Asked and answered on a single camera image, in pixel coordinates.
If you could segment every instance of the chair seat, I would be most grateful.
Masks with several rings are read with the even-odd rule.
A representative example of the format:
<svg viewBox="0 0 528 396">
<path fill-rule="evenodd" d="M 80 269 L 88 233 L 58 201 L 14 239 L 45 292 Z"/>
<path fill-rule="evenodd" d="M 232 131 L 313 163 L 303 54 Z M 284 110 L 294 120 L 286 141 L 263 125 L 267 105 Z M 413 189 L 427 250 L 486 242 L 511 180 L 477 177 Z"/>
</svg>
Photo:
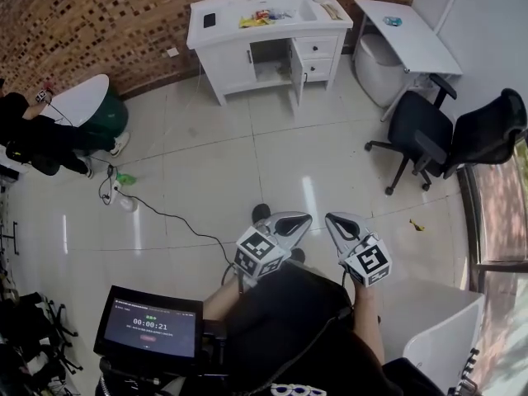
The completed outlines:
<svg viewBox="0 0 528 396">
<path fill-rule="evenodd" d="M 417 130 L 449 154 L 453 123 L 428 100 L 413 91 L 407 91 L 394 110 L 389 127 L 389 141 L 405 152 L 413 162 L 417 162 L 422 151 L 416 144 Z M 426 170 L 434 177 L 443 173 L 443 167 L 431 161 Z"/>
</svg>

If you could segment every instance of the forearm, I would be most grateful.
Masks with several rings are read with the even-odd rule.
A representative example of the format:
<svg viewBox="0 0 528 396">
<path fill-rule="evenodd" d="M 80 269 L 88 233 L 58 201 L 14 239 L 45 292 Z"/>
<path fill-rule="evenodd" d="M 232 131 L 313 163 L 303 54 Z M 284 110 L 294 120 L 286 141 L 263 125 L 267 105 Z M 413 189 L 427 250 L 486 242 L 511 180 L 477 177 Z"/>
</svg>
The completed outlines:
<svg viewBox="0 0 528 396">
<path fill-rule="evenodd" d="M 214 292 L 204 302 L 205 320 L 222 320 L 238 301 L 238 280 L 234 276 L 230 281 Z"/>
<path fill-rule="evenodd" d="M 40 115 L 40 113 L 42 113 L 45 108 L 45 102 L 41 102 L 39 104 L 36 104 L 35 106 L 28 107 L 22 118 L 26 120 L 35 119 L 38 115 Z"/>
<path fill-rule="evenodd" d="M 385 363 L 374 288 L 356 286 L 354 333 L 374 352 L 381 365 Z"/>
</svg>

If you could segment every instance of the display screen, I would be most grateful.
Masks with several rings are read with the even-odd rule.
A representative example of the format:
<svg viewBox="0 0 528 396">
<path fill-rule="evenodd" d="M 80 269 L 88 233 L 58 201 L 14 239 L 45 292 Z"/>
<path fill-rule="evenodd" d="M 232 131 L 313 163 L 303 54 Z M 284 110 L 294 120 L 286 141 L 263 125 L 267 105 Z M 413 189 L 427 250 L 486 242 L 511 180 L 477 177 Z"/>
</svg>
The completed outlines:
<svg viewBox="0 0 528 396">
<path fill-rule="evenodd" d="M 105 339 L 174 356 L 195 356 L 196 314 L 114 299 Z"/>
</svg>

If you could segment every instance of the cabinet door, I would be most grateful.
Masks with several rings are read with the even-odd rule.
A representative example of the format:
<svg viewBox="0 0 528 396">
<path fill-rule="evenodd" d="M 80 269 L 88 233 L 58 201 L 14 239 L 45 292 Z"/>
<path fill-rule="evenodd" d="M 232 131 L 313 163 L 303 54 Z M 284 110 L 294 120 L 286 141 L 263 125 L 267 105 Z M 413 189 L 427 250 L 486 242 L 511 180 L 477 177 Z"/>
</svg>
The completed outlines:
<svg viewBox="0 0 528 396">
<path fill-rule="evenodd" d="M 214 49 L 214 58 L 218 63 L 217 79 L 224 91 L 240 88 L 257 81 L 251 47 L 247 42 L 230 42 Z"/>
<path fill-rule="evenodd" d="M 296 105 L 299 107 L 303 100 L 304 83 L 308 79 L 308 75 L 304 71 L 303 60 L 300 57 L 299 49 L 295 46 L 295 41 L 291 39 L 288 46 L 291 83 L 294 87 Z"/>
</svg>

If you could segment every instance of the mosaic tile wall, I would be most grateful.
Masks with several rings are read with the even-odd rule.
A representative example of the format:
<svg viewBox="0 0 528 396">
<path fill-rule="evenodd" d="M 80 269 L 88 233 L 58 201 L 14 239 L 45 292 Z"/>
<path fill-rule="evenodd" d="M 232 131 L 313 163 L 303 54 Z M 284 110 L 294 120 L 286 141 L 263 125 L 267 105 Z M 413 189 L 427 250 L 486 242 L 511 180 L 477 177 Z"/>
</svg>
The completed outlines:
<svg viewBox="0 0 528 396">
<path fill-rule="evenodd" d="M 61 91 L 98 73 L 108 74 L 121 94 L 188 77 L 198 66 L 186 48 L 196 1 L 0 0 L 0 77 L 7 91 L 31 100 L 44 81 Z M 338 1 L 358 23 L 353 0 Z M 180 55 L 169 58 L 173 46 Z"/>
</svg>

